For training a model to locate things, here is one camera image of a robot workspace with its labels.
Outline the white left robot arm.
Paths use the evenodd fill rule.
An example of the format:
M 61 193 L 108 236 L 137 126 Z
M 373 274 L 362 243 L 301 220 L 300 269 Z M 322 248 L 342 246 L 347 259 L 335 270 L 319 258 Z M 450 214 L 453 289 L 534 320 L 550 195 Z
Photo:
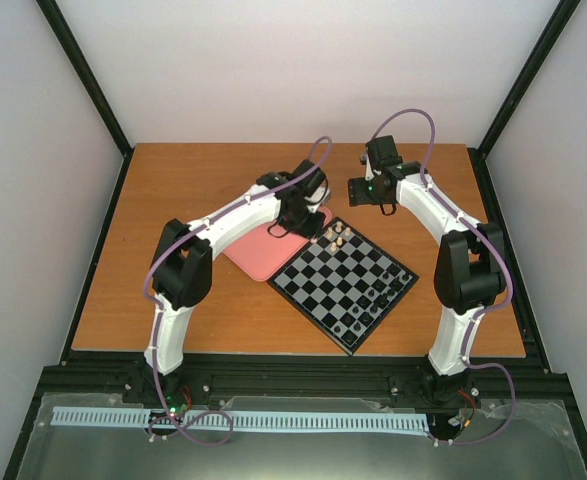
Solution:
M 150 395 L 166 403 L 180 393 L 181 378 L 173 371 L 183 361 L 183 343 L 192 313 L 211 290 L 217 256 L 266 224 L 306 239 L 318 236 L 326 218 L 320 207 L 328 197 L 328 180 L 323 173 L 313 173 L 306 179 L 269 173 L 207 216 L 189 223 L 173 219 L 165 224 L 143 282 L 143 293 L 155 304 L 155 319 L 144 352 L 153 369 L 145 384 Z

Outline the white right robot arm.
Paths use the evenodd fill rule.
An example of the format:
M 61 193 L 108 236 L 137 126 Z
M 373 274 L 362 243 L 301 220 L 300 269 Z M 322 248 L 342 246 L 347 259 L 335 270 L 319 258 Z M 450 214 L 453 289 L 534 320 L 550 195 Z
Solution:
M 402 206 L 438 244 L 433 283 L 442 314 L 428 359 L 440 376 L 460 374 L 486 310 L 507 287 L 502 231 L 464 212 L 417 162 L 364 165 L 365 175 L 348 181 L 349 204 Z

